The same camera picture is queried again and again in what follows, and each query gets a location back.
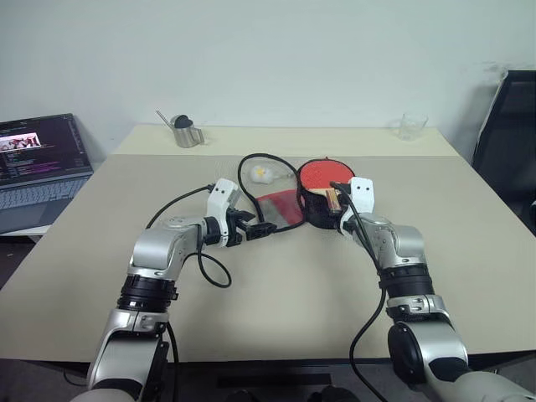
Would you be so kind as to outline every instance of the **floor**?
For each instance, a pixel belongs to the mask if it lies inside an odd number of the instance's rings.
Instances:
[[[32,249],[27,240],[0,238],[0,289]],[[389,364],[362,366],[368,380],[392,401],[427,401],[422,394],[408,389],[393,373]],[[536,391],[536,358],[500,368],[500,374]],[[84,378],[68,374],[71,382],[83,384]],[[173,383],[173,373],[166,372],[166,383]],[[182,369],[180,400],[223,402],[237,389],[247,388],[260,402],[305,402],[308,396],[333,384],[352,390],[362,402],[376,401],[346,364],[282,367],[269,363],[193,365]],[[84,392],[83,387],[68,384],[64,373],[36,363],[0,359],[0,402],[61,402]],[[171,401],[168,386],[162,402]]]

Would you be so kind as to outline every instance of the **screen image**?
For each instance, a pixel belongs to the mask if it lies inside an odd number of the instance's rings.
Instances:
[[[0,123],[0,186],[87,172],[72,115]]]
[[[31,149],[41,147],[36,132],[18,134],[17,136],[1,137],[0,152],[10,152],[17,149]]]

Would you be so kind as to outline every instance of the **laptop keyboard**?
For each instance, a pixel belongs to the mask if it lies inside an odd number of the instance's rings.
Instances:
[[[58,199],[73,198],[87,178],[14,188],[0,192],[0,209],[23,207]]]

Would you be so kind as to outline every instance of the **clear glass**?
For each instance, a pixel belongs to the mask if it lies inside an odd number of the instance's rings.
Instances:
[[[404,141],[413,141],[422,135],[422,129],[428,121],[427,115],[404,113],[400,122],[398,137]]]

